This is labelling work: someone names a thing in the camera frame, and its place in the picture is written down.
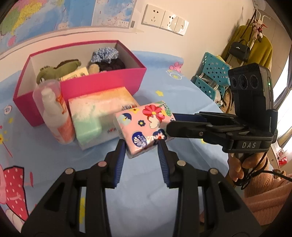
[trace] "pink tissue pack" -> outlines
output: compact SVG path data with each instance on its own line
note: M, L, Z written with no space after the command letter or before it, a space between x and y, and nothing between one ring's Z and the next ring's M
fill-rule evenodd
M136 157L157 144L157 140L173 139L166 126L175 118L164 101L115 113L114 124L127 143L127 155Z

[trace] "tissue box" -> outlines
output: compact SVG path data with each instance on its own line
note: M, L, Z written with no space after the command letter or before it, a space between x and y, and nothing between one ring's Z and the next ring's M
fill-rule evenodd
M69 99L76 137L82 150L119 136L114 113L139 106L125 87Z
M160 101L118 112L114 124L127 143L128 157L133 158L152 149L157 140L171 140L165 130L174 120L166 103Z
M131 95L138 91L146 67L118 40L75 42L48 48L28 57L13 96L15 105L30 125L38 126L44 122L32 98L33 90L37 86L36 77L40 69L46 65L56 67L60 62L69 59L78 59L81 62L81 67L87 66L93 52L107 46L119 51L119 59L123 61L126 69L62 81L61 89L65 102L67 103L68 99L78 96L118 87L126 87Z

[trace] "wall socket panel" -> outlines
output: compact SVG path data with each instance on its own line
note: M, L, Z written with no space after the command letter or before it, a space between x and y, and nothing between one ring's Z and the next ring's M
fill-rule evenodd
M174 31L178 17L172 12L165 11L164 17L161 23L161 28L169 31Z
M149 4L146 6L142 24L165 29L179 35L185 35L189 26L188 21L176 14Z
M147 4L145 13L142 19L142 24L160 27L164 13L165 13L165 10L159 7L155 7L155 6Z

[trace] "yellow jacket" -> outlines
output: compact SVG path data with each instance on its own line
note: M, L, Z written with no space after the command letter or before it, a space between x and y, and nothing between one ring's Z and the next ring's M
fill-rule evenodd
M241 35L243 34L243 32L245 31L245 29L246 29L246 25L242 25L242 26L238 27L236 32L233 34L231 40L229 41L229 43L227 44L226 48L224 49L224 51L221 55L225 61L229 57L228 51L231 47L231 44L233 42L239 41L239 39L240 39ZM245 39L248 42L251 31L252 31L252 27L249 26L249 28L245 32L244 36L242 37L242 39ZM258 40L255 41L254 46L252 47L249 58L248 58L248 62L244 63L244 65L256 62L259 65L262 65L266 68L270 68L270 65L272 63L272 54L273 54L273 47L271 45L271 42L268 40L268 38L266 36L263 36L261 43Z

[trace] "blue checkered scrunchie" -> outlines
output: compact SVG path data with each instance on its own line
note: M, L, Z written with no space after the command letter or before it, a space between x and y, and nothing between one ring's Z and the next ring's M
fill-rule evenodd
M91 63L97 63L97 62L107 62L111 63L112 59L117 59L119 56L119 51L115 48L106 47L106 48L100 48L96 51L94 51Z

